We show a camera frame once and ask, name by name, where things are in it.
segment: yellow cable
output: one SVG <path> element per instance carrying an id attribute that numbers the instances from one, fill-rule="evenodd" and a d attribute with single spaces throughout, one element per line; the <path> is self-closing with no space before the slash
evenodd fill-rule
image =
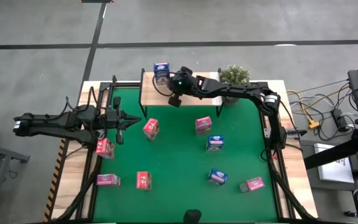
<path id="1" fill-rule="evenodd" d="M 299 95 L 299 93 L 297 92 L 297 91 L 295 91 L 295 90 L 287 90 L 287 93 L 294 93 L 294 94 L 296 94 L 298 97 L 299 97 L 299 100 L 302 100 L 302 97 L 301 97 L 301 95 Z M 308 116 L 308 114 L 306 114 L 306 110 L 305 110 L 305 108 L 303 107 L 303 104 L 301 104 L 301 103 L 299 103 L 300 105 L 301 105 L 301 108 L 302 108 L 302 112 L 303 112 L 303 114 L 305 114 L 305 116 L 306 116 L 306 118 L 308 119 L 308 121 L 309 121 L 309 123 L 312 123 L 312 119 L 311 118 L 309 118 L 309 116 Z"/>
<path id="2" fill-rule="evenodd" d="M 333 94 L 339 93 L 340 91 L 342 91 L 342 90 L 344 90 L 344 89 L 346 89 L 346 88 L 349 88 L 349 87 L 347 86 L 347 87 L 341 88 L 341 89 L 338 90 L 338 91 L 335 91 L 335 92 L 333 92 L 333 93 L 330 93 L 330 94 L 328 94 L 328 95 L 326 95 L 326 96 L 320 98 L 319 100 L 317 100 L 316 102 L 310 104 L 309 106 L 307 106 L 307 107 L 305 107 L 305 108 L 302 108 L 302 110 L 295 110 L 295 111 L 292 111 L 292 112 L 302 112 L 302 111 L 305 112 L 306 109 L 308 109 L 308 108 L 314 106 L 315 104 L 317 104 L 317 103 L 320 102 L 321 100 L 323 100 L 323 99 L 325 99 L 325 98 L 328 98 L 329 96 L 332 96 Z"/>

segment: concrete floor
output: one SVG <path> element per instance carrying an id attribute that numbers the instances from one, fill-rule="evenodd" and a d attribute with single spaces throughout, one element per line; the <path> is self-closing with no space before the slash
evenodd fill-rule
<path id="1" fill-rule="evenodd" d="M 100 4 L 77 0 L 0 0 L 0 45 L 91 43 L 99 10 Z M 108 4 L 99 43 L 345 39 L 358 39 L 358 0 L 118 0 Z M 0 223 L 42 220 L 58 149 L 55 138 L 15 137 L 12 118 L 59 113 L 66 95 L 75 103 L 88 52 L 0 50 L 0 146 L 31 155 L 28 164 L 11 165 L 19 176 L 3 185 Z M 89 79 L 138 80 L 142 67 L 151 70 L 164 61 L 195 71 L 239 64 L 253 79 L 282 79 L 287 89 L 302 90 L 346 79 L 348 70 L 358 68 L 358 45 L 98 49 Z M 317 109 L 330 108 L 321 103 Z M 341 109 L 354 112 L 347 101 Z M 295 121 L 306 128 L 304 117 Z M 325 125 L 332 134 L 333 124 Z M 317 140 L 311 133 L 305 139 Z M 358 222 L 342 215 L 354 210 L 350 192 L 313 189 L 313 195 L 320 218 Z"/>

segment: green plant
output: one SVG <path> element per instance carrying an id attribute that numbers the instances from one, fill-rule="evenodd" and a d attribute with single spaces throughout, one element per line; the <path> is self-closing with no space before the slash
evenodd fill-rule
<path id="1" fill-rule="evenodd" d="M 220 73 L 221 83 L 248 85 L 250 76 L 248 70 L 238 65 L 229 65 Z"/>

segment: black metal frame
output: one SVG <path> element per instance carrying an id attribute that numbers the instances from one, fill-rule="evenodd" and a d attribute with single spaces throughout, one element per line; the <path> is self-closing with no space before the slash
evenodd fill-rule
<path id="1" fill-rule="evenodd" d="M 120 83 L 116 83 L 114 85 L 114 87 L 117 88 L 124 88 L 124 87 L 135 87 L 135 88 L 140 88 L 142 85 L 141 82 L 139 83 L 129 83 L 129 82 L 120 82 Z M 109 90 L 109 96 L 110 98 L 112 98 L 112 94 L 113 94 L 113 89 L 111 88 Z M 103 94 L 102 92 L 104 91 L 100 91 L 99 92 L 99 97 L 98 100 L 103 99 L 103 96 L 100 94 Z M 261 122 L 261 127 L 262 127 L 262 132 L 264 131 L 264 128 L 266 128 L 266 123 L 265 123 L 265 116 L 262 115 L 262 113 L 259 114 L 260 117 L 260 122 Z M 274 196 L 274 201 L 275 201 L 275 207 L 276 207 L 276 213 L 277 213 L 277 217 L 278 217 L 278 222 L 282 222 L 282 223 L 299 223 L 299 224 L 338 224 L 335 222 L 325 222 L 325 221 L 321 221 L 321 220 L 300 220 L 300 219 L 296 219 L 295 218 L 295 213 L 293 211 L 293 206 L 291 205 L 289 199 L 287 199 L 287 207 L 288 207 L 288 211 L 289 211 L 289 218 L 284 218 L 283 217 L 283 212 L 282 212 L 282 206 L 281 206 L 281 201 L 280 201 L 280 196 L 278 193 L 278 184 L 277 182 L 272 178 L 273 176 L 273 170 L 272 170 L 272 166 L 274 166 L 273 160 L 272 160 L 272 152 L 270 150 L 266 151 L 266 155 L 268 158 L 268 169 L 269 169 L 269 174 L 271 176 L 271 182 L 272 182 L 272 191 L 273 191 L 273 196 Z M 287 172 L 285 170 L 285 165 L 284 165 L 284 160 L 283 160 L 283 156 L 282 156 L 282 152 L 281 151 L 277 151 L 277 159 L 280 165 L 280 175 L 282 177 L 282 179 L 284 180 L 284 183 L 286 183 L 288 185 L 288 179 L 287 179 Z M 86 157 L 86 164 L 89 163 L 92 160 L 92 156 L 87 155 Z M 96 172 L 97 174 L 100 173 L 101 171 L 101 163 L 102 163 L 102 158 L 98 157 L 96 160 L 96 164 L 93 170 L 93 173 Z M 89 180 L 87 178 L 88 175 L 85 175 L 84 173 L 84 177 L 83 180 Z M 98 186 L 96 185 L 96 178 L 93 177 L 92 180 L 92 191 L 91 191 L 91 197 L 89 200 L 89 210 L 88 210 L 88 216 L 86 218 L 81 218 L 82 216 L 82 208 L 80 210 L 80 207 L 77 208 L 77 213 L 79 213 L 80 215 L 78 215 L 78 218 L 76 216 L 76 219 L 74 220 L 51 220 L 49 221 L 49 223 L 92 223 L 93 221 L 93 214 L 94 214 L 94 207 L 95 207 L 95 203 L 96 203 L 96 194 L 97 194 L 97 189 Z"/>
<path id="2" fill-rule="evenodd" d="M 145 70 L 144 68 L 142 68 L 142 70 L 140 71 L 140 86 L 139 86 L 139 106 L 143 112 L 143 116 L 146 118 L 147 117 L 147 108 L 148 106 L 143 106 L 142 105 L 142 88 L 143 88 L 143 76 L 144 76 Z M 221 73 L 221 68 L 218 68 L 218 74 Z M 223 109 L 223 102 L 221 106 L 216 106 L 216 116 L 219 117 L 222 113 L 222 109 Z"/>

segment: blue box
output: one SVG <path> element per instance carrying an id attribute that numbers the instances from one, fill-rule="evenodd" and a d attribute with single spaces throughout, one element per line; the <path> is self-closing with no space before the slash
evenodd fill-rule
<path id="1" fill-rule="evenodd" d="M 222 149 L 224 144 L 223 136 L 209 136 L 206 141 L 207 151 L 219 151 Z"/>
<path id="2" fill-rule="evenodd" d="M 227 174 L 217 169 L 211 169 L 211 172 L 208 175 L 208 180 L 219 185 L 224 185 L 227 181 Z"/>
<path id="3" fill-rule="evenodd" d="M 166 85 L 169 79 L 169 63 L 154 64 L 155 84 Z"/>

